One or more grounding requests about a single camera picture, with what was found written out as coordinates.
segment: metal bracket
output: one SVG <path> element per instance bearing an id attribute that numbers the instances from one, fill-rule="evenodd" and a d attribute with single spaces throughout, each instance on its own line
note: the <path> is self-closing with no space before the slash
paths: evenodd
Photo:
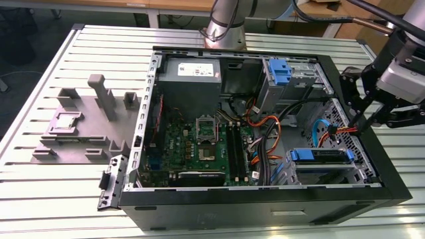
<path id="1" fill-rule="evenodd" d="M 120 210 L 119 202 L 124 186 L 128 157 L 119 155 L 111 158 L 108 170 L 103 172 L 99 188 L 97 211 Z"/>

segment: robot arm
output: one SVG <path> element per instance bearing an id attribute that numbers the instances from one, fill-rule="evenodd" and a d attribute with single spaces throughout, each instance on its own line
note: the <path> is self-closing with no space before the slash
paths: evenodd
<path id="1" fill-rule="evenodd" d="M 345 104 L 353 114 L 349 127 L 360 131 L 372 125 L 387 124 L 391 128 L 425 123 L 425 0 L 416 0 L 401 19 L 363 0 L 347 0 L 364 8 L 389 23 L 389 28 L 373 22 L 353 18 L 313 18 L 296 6 L 296 0 L 216 0 L 212 7 L 211 23 L 207 31 L 205 46 L 220 49 L 245 47 L 244 19 L 247 17 L 277 18 L 289 15 L 295 8 L 304 21 L 327 23 L 353 22 L 384 32 L 391 39 L 375 62 L 365 68 L 348 67 L 341 74 L 341 91 Z M 363 80 L 365 96 L 357 90 L 356 81 Z M 360 119 L 372 102 L 381 108 L 365 122 Z M 395 109 L 411 107 L 404 111 Z"/>
<path id="2" fill-rule="evenodd" d="M 245 47 L 245 18 L 276 19 L 291 13 L 291 0 L 216 0 L 208 29 L 201 30 L 205 46 L 241 50 Z"/>

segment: label sticker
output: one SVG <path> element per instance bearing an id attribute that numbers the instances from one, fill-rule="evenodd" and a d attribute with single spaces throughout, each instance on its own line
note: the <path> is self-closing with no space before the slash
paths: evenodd
<path id="1" fill-rule="evenodd" d="M 213 65 L 203 63 L 180 63 L 177 75 L 213 77 Z"/>
<path id="2" fill-rule="evenodd" d="M 127 6 L 141 6 L 145 7 L 145 4 L 140 4 L 140 3 L 128 3 Z"/>
<path id="3" fill-rule="evenodd" d="M 253 110 L 256 113 L 260 112 L 260 109 L 259 109 L 256 106 L 252 107 L 252 110 Z"/>

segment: gray carpet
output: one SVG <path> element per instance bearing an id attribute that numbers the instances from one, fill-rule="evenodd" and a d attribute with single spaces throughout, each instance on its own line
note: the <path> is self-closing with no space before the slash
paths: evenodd
<path id="1" fill-rule="evenodd" d="M 136 17 L 139 25 L 149 27 L 147 16 L 139 14 Z M 48 9 L 35 9 L 34 19 L 39 31 L 28 39 L 36 51 L 36 59 L 23 66 L 14 66 L 0 59 L 0 76 L 15 71 L 43 73 L 75 23 L 136 26 L 135 16 L 131 13 L 64 10 L 62 11 L 62 19 L 55 19 Z M 161 15 L 160 25 L 161 28 L 181 29 L 184 26 L 184 29 L 192 30 L 208 26 L 208 17 L 197 16 L 192 21 L 191 19 L 191 16 L 183 16 L 172 18 L 173 21 L 171 21 L 169 17 Z M 265 20 L 248 20 L 245 22 L 245 31 L 268 33 Z M 40 76 L 38 73 L 18 73 L 2 77 L 2 80 L 10 86 L 10 90 L 6 93 L 0 93 L 0 139 L 26 103 Z"/>

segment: slotted metal table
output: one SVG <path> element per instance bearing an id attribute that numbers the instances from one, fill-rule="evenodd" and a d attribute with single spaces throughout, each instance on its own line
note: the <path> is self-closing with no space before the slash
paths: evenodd
<path id="1" fill-rule="evenodd" d="M 74 29 L 0 143 L 0 238 L 273 238 L 425 237 L 425 127 L 375 128 L 413 199 L 340 225 L 143 232 L 123 211 L 97 212 L 105 165 L 34 165 L 31 154 L 55 114 L 62 88 L 95 95 L 91 74 L 105 76 L 115 96 L 140 93 L 152 46 L 203 47 L 197 31 L 87 25 Z M 355 40 L 247 34 L 248 50 L 331 55 L 340 71 L 375 57 Z M 379 105 L 372 105 L 368 114 Z"/>

